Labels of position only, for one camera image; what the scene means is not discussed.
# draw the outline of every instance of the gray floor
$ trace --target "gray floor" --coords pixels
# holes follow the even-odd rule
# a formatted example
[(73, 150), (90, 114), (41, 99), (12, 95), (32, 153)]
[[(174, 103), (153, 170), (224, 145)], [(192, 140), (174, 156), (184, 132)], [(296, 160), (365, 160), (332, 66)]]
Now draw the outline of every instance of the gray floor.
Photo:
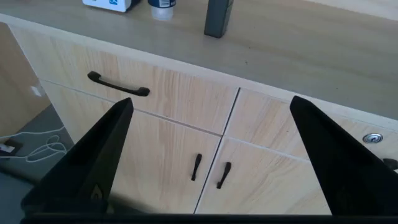
[[(22, 131), (50, 131), (62, 126), (63, 124), (53, 106), (49, 106), (18, 133)], [(41, 135), (23, 134), (12, 138), (12, 140), (23, 144), (23, 147), (17, 151), (16, 156), (28, 155), (37, 147), (44, 145), (47, 138), (55, 134), (60, 136), (59, 142), (62, 142), (67, 149), (73, 146), (73, 142), (65, 129), (56, 133)], [(63, 154), (57, 154), (35, 163), (27, 163), (24, 159), (0, 159), (0, 170), (3, 171), (3, 173), (0, 172), (0, 223), (19, 222), (23, 217), (20, 207), (22, 198), (33, 187), (32, 183), (37, 183), (62, 156)]]
[(24, 217), (20, 202), (32, 187), (28, 182), (0, 172), (0, 223), (19, 223)]
[[(54, 107), (51, 105), (43, 110), (43, 112), (36, 116), (31, 122), (26, 124), (21, 130), (18, 131), (18, 133), (22, 131), (50, 131), (61, 128), (62, 126), (63, 124), (60, 118), (55, 112)], [(23, 134), (12, 138), (12, 140), (23, 144), (23, 147), (17, 152), (16, 156), (28, 155), (34, 149), (44, 145), (46, 140), (55, 134), (60, 136), (59, 142), (63, 143), (66, 149), (69, 150), (73, 146), (73, 142), (65, 129), (56, 133), (41, 135)], [(43, 153), (38, 156), (42, 157), (45, 155), (46, 153)], [(46, 160), (35, 163), (28, 163), (24, 159), (0, 159), (0, 167), (12, 174), (25, 177), (26, 179), (32, 180), (34, 182), (38, 182), (62, 158), (62, 156), (63, 154), (60, 153)]]

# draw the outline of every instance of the cabinet handle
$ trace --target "cabinet handle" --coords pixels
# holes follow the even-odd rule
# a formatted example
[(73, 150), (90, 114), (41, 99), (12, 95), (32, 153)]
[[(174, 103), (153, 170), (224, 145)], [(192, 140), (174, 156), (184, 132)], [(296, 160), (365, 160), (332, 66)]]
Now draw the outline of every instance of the cabinet handle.
[(192, 181), (195, 181), (197, 178), (197, 170), (198, 170), (200, 161), (201, 161), (201, 154), (198, 154), (197, 159), (195, 160), (195, 167), (193, 168), (193, 174), (192, 174), (192, 178), (191, 178)]
[(108, 86), (108, 87), (111, 87), (111, 88), (114, 88), (114, 89), (117, 89), (117, 90), (120, 90), (120, 91), (123, 91), (126, 93), (131, 93), (136, 96), (147, 96), (147, 95), (149, 95), (149, 92), (150, 92), (150, 90), (146, 87), (140, 87), (138, 90), (129, 90), (127, 88), (123, 88), (123, 87), (120, 87), (117, 85), (113, 85), (113, 84), (104, 82), (104, 81), (100, 80), (101, 75), (94, 71), (89, 72), (87, 74), (87, 77), (93, 82), (96, 82), (96, 83), (102, 84), (104, 86)]
[(225, 164), (225, 169), (224, 169), (223, 178), (221, 178), (221, 181), (217, 183), (217, 189), (221, 189), (221, 186), (223, 185), (226, 176), (228, 175), (228, 173), (229, 173), (230, 170), (231, 170), (231, 166), (232, 166), (232, 164), (231, 164), (230, 162), (227, 162), (227, 163)]

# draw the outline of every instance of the light wood panel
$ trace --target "light wood panel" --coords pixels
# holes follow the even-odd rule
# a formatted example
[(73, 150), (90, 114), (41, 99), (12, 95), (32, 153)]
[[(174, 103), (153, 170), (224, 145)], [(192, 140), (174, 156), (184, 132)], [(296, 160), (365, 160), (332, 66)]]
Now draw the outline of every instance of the light wood panel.
[(7, 24), (0, 22), (0, 136), (15, 134), (50, 105), (30, 89), (38, 83)]
[[(267, 95), (241, 90), (226, 135), (307, 159), (308, 155), (289, 105), (289, 102)], [(377, 157), (398, 159), (396, 132), (335, 114), (329, 116)], [(369, 133), (380, 133), (384, 140), (378, 144), (365, 144), (362, 138)]]
[(3, 0), (0, 21), (276, 97), (319, 98), (398, 130), (397, 121), (363, 112), (398, 118), (396, 21), (300, 0), (240, 0), (226, 35), (214, 39), (203, 35), (206, 4), (180, 1), (164, 23), (143, 3), (118, 14), (80, 1)]
[[(310, 163), (224, 138), (198, 213), (330, 214)], [(225, 163), (231, 171), (216, 188)]]
[(396, 0), (348, 0), (348, 1), (347, 0), (307, 0), (307, 1), (398, 21), (398, 2)]
[[(77, 142), (112, 103), (42, 81)], [(193, 213), (220, 137), (135, 111), (112, 188), (112, 198), (157, 213)], [(191, 175), (203, 155), (196, 181)]]
[[(126, 57), (100, 52), (46, 35), (14, 29), (36, 74), (44, 79), (111, 101), (131, 97), (136, 108), (221, 134), (237, 88), (231, 88)], [(147, 97), (94, 83), (96, 71), (126, 88), (147, 87)]]

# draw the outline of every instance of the cable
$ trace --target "cable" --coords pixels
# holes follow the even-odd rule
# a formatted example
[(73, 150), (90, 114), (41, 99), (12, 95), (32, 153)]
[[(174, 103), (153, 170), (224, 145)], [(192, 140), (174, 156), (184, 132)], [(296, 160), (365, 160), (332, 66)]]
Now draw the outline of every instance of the cable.
[[(56, 131), (61, 131), (64, 128), (65, 127), (63, 126), (60, 129), (56, 129), (56, 130), (52, 130), (52, 131), (44, 131), (44, 132), (39, 132), (39, 133), (21, 132), (21, 133), (9, 135), (9, 136), (0, 136), (0, 139), (14, 137), (14, 136), (18, 136), (18, 135), (21, 135), (21, 134), (48, 134), (48, 133), (53, 133), (53, 132), (56, 132)], [(56, 140), (54, 142), (49, 142), (52, 138), (56, 138)], [(46, 140), (44, 145), (39, 146), (38, 148), (33, 150), (31, 153), (29, 153), (27, 156), (0, 156), (0, 159), (25, 159), (26, 162), (39, 162), (39, 161), (42, 161), (44, 159), (48, 159), (48, 158), (50, 158), (50, 157), (52, 157), (52, 156), (54, 156), (56, 154), (59, 154), (59, 153), (66, 154), (68, 151), (67, 151), (67, 149), (66, 149), (64, 144), (58, 142), (59, 139), (60, 139), (60, 136), (58, 136), (58, 135), (50, 136)], [(51, 146), (57, 146), (57, 145), (61, 146), (62, 149), (55, 149), (55, 148), (51, 147)], [(39, 159), (34, 159), (34, 160), (30, 160), (29, 159), (30, 157), (38, 155), (38, 154), (40, 154), (40, 153), (42, 153), (44, 151), (47, 151), (47, 150), (53, 151), (54, 153), (50, 154), (50, 155), (47, 155), (45, 157), (39, 158)]]
[(23, 132), (21, 132), (21, 133), (12, 134), (12, 135), (9, 135), (9, 136), (0, 136), (0, 139), (10, 138), (10, 137), (18, 136), (18, 135), (20, 135), (20, 134), (48, 134), (48, 133), (53, 133), (53, 132), (61, 131), (61, 130), (64, 129), (64, 128), (65, 128), (65, 127), (62, 126), (62, 128), (60, 128), (60, 129), (55, 129), (55, 130), (52, 130), (52, 131), (44, 131), (44, 132), (39, 132), (39, 133), (33, 133), (33, 132), (23, 131)]

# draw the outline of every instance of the lock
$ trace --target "lock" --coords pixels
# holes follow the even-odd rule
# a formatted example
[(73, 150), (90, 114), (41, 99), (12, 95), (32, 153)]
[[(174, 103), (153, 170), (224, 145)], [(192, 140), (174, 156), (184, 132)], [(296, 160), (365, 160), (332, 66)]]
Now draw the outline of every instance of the lock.
[(383, 136), (377, 133), (367, 134), (363, 137), (363, 141), (367, 144), (376, 144), (383, 140)]

